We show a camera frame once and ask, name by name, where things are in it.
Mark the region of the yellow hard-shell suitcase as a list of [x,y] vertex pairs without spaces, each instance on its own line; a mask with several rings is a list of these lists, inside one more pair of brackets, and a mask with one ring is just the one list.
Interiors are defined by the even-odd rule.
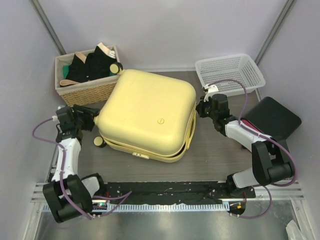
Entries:
[[94,118],[98,147],[165,163],[180,160],[196,128],[196,91],[187,81],[110,66],[117,83]]

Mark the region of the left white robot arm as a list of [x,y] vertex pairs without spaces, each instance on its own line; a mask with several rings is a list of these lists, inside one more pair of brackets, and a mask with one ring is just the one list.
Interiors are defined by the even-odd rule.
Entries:
[[51,182],[42,188],[44,198],[54,220],[63,223],[81,215],[88,217],[93,210],[93,198],[100,200],[107,192],[98,173],[78,176],[78,158],[82,148],[83,131],[92,131],[98,108],[80,105],[58,109],[52,117],[58,130],[55,144],[58,147],[56,172]]

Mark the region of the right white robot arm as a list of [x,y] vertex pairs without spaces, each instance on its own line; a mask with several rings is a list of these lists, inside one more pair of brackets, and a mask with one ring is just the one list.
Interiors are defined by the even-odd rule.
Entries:
[[224,94],[202,96],[196,106],[201,118],[212,119],[214,128],[251,152],[252,166],[227,176],[226,193],[238,197],[247,187],[280,186],[296,180],[296,166],[286,142],[301,124],[300,118],[271,97],[263,98],[244,117],[230,113]]

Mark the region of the woven wicker basket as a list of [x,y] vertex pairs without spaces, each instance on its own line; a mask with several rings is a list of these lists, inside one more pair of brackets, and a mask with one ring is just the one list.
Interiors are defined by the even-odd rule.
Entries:
[[65,54],[57,56],[54,60],[54,87],[56,92],[62,97],[68,106],[89,105],[105,101],[111,95],[118,75],[112,75],[100,79],[90,80],[83,83],[77,83],[69,86],[60,86],[63,80],[63,66],[70,65],[74,58],[74,54]]

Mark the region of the beige shoe insole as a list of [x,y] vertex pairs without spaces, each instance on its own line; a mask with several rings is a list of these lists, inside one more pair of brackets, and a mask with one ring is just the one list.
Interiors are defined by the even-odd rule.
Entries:
[[80,84],[80,83],[77,81],[70,80],[70,79],[63,79],[59,82],[59,85],[61,87],[67,87],[67,86],[72,86],[72,85],[77,85],[77,84]]

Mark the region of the white plastic mesh basket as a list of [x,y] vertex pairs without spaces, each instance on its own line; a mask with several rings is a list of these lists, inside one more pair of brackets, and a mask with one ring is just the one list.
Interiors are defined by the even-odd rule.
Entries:
[[236,82],[219,80],[236,80],[251,93],[265,86],[266,81],[255,61],[247,54],[234,54],[198,60],[195,70],[202,86],[214,84],[221,94],[228,97],[244,94],[244,89]]

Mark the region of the black and pink drawer box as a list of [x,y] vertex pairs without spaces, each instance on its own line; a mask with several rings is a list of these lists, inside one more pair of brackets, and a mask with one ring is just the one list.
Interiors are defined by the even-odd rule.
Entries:
[[258,132],[275,137],[276,141],[287,140],[302,124],[299,116],[269,96],[239,116],[244,124]]

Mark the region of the green cloth in basket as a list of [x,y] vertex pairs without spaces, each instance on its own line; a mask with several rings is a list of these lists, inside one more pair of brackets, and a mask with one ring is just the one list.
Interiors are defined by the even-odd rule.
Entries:
[[64,79],[66,79],[68,73],[69,73],[69,66],[68,65],[63,65],[62,66],[62,74],[63,74],[63,78]]

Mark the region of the black clothing in basket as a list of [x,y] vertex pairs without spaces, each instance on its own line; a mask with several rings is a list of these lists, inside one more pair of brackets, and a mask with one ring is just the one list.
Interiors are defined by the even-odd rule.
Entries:
[[72,80],[81,84],[110,77],[114,75],[110,71],[110,66],[116,61],[117,59],[108,57],[97,46],[88,55],[75,52],[65,80]]

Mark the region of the beige item with white tag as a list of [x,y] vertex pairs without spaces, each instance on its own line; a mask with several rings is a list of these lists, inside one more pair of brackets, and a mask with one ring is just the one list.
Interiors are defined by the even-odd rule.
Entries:
[[107,46],[105,46],[102,42],[100,42],[97,47],[108,57],[112,58],[112,59],[116,59],[116,52],[110,48],[108,48]]

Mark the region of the crumpled white plastic bag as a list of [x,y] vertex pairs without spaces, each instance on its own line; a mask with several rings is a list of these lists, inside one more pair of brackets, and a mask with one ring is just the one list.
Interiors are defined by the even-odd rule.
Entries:
[[287,224],[285,230],[289,240],[304,240],[304,236],[294,220]]

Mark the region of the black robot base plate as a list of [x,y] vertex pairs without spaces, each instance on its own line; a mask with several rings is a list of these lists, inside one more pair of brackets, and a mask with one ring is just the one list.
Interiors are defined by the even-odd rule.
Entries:
[[106,195],[120,197],[131,192],[125,204],[129,205],[207,205],[219,204],[222,199],[253,199],[252,187],[231,190],[225,182],[169,181],[169,182],[108,182]]

